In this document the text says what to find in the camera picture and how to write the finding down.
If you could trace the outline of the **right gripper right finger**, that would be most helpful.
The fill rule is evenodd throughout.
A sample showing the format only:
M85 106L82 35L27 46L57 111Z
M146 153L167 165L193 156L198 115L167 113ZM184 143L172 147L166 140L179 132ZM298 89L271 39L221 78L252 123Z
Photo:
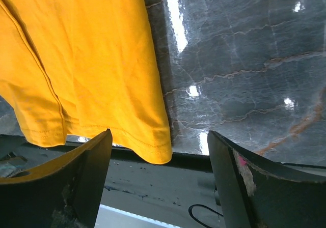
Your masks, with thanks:
M325 227L325 168L279 163L207 136L226 227Z

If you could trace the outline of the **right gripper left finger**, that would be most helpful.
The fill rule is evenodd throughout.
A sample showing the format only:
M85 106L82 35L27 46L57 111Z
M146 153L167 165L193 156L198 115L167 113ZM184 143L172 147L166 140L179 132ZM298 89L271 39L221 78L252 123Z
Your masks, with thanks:
M112 142L106 130L58 158L1 178L1 227L94 227Z

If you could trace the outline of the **orange t shirt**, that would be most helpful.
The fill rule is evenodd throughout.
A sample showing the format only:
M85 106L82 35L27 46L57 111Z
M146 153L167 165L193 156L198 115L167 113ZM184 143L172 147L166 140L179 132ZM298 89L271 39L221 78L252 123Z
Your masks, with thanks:
M1 0L1 96L35 145L110 130L147 162L172 158L144 0Z

